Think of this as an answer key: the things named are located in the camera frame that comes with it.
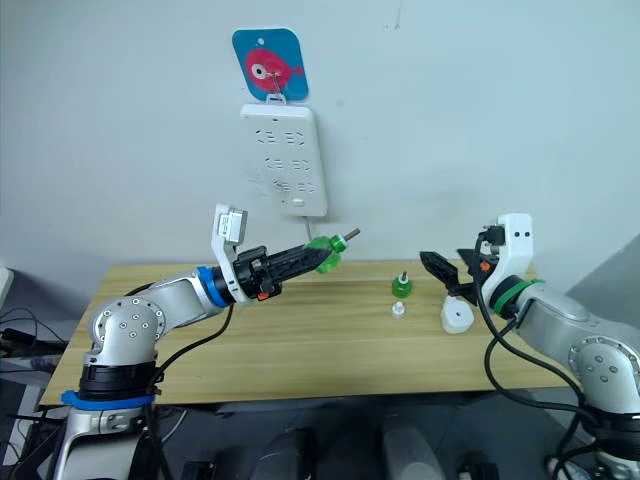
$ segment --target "power strip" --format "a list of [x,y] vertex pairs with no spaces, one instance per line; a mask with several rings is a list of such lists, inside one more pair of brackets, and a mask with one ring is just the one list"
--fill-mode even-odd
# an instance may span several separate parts
[[242,107],[252,160],[285,215],[322,217],[327,194],[313,112],[290,105]]

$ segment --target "green bottle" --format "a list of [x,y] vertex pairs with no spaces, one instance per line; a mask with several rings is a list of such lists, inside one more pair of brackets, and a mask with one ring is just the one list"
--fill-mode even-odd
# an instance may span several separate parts
[[391,282],[391,293],[397,298],[407,298],[413,288],[413,282],[409,280],[409,275],[405,270]]
[[349,246],[348,241],[360,233],[360,229],[342,235],[334,235],[333,237],[315,237],[307,244],[307,248],[320,248],[323,250],[331,250],[329,256],[317,268],[318,273],[327,273],[340,264],[340,254]]

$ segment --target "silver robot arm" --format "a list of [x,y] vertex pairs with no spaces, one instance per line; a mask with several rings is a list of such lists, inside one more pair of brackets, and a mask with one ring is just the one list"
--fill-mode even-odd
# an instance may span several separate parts
[[[217,266],[140,287],[95,310],[80,388],[62,395],[72,408],[50,477],[153,478],[151,465],[159,459],[145,435],[143,409],[154,399],[150,384],[160,381],[155,380],[156,342],[174,328],[217,315],[234,303],[280,294],[284,281],[316,269],[333,253],[333,247],[299,245],[273,255],[262,246],[236,254],[246,218],[242,210],[216,207],[211,246]],[[358,232],[332,240],[344,250]]]
[[640,480],[640,330],[600,318],[544,282],[523,280],[533,257],[529,215],[499,217],[487,232],[485,303],[580,382],[598,420],[584,427],[597,440],[601,475]]

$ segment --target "green ring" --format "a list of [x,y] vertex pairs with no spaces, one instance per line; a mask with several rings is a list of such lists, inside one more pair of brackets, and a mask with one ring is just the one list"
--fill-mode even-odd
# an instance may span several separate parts
[[520,293],[522,290],[524,290],[528,286],[533,285],[534,283],[540,283],[543,281],[544,280],[539,280],[537,278],[534,278],[533,280],[529,280],[528,282],[522,281],[520,283],[516,283],[513,287],[511,287],[509,290],[507,290],[506,292],[504,292],[502,295],[498,297],[498,300],[496,300],[496,304],[493,307],[493,311],[496,312],[498,315],[500,315],[500,312],[502,311],[503,307],[509,300],[511,300],[513,297],[515,297],[518,293]]

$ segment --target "wooden table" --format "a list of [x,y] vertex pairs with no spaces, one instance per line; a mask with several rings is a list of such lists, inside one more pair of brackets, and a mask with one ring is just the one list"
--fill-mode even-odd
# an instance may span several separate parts
[[[82,317],[42,398],[59,403],[77,389],[90,347],[89,312],[134,287],[191,270],[193,265],[118,266],[109,270]],[[391,279],[408,270],[414,281],[402,319],[391,316]],[[160,384],[159,403],[343,395],[487,390],[483,354],[490,333],[476,311],[466,333],[449,335],[440,323],[446,291],[420,262],[344,263],[329,274],[286,282],[283,293],[237,307],[227,332],[174,363]],[[180,347],[217,330],[224,314],[175,329],[158,343],[159,363]],[[504,322],[496,321],[500,327]],[[515,335],[511,341],[522,347]],[[495,372],[507,387],[562,382],[497,349]]]

